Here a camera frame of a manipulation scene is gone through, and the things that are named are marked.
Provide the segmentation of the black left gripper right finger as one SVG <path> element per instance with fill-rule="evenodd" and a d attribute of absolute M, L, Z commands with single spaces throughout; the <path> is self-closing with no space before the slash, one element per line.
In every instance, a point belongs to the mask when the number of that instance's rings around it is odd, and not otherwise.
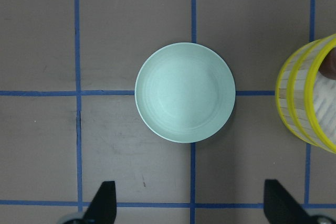
<path fill-rule="evenodd" d="M 264 183 L 264 214 L 269 223 L 309 223 L 310 216 L 276 179 Z"/>

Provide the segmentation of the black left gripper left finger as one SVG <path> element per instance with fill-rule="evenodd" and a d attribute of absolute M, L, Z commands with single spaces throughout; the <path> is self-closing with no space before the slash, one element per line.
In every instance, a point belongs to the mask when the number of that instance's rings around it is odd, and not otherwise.
<path fill-rule="evenodd" d="M 91 204 L 82 217 L 82 223 L 113 224 L 116 220 L 115 181 L 102 182 Z"/>

